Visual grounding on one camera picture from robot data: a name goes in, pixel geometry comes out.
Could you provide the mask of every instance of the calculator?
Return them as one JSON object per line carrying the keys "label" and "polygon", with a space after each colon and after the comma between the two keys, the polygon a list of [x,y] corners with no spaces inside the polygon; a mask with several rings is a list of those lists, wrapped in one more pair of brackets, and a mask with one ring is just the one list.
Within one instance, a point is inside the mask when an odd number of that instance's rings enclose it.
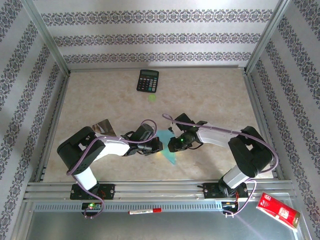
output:
{"label": "calculator", "polygon": [[155,93],[157,91],[159,72],[154,70],[140,70],[138,85],[136,90],[145,93]]}

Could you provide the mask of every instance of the beige floor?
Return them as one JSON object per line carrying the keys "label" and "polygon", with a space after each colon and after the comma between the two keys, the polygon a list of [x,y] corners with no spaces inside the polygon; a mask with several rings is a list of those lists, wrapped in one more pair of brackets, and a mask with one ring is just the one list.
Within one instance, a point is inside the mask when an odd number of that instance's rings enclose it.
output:
{"label": "beige floor", "polygon": [[[72,73],[49,157],[45,182],[71,182],[67,167],[57,154],[59,144],[84,126],[109,119],[117,135],[135,131],[144,119],[153,119],[159,129],[186,113],[195,122],[240,130],[258,129],[238,68],[160,69],[156,101],[149,93],[136,91],[139,70]],[[98,181],[219,179],[236,162],[226,148],[205,144],[198,150],[176,154],[176,165],[161,153],[150,156],[108,155],[91,165]],[[261,177],[272,177],[271,173]]]}

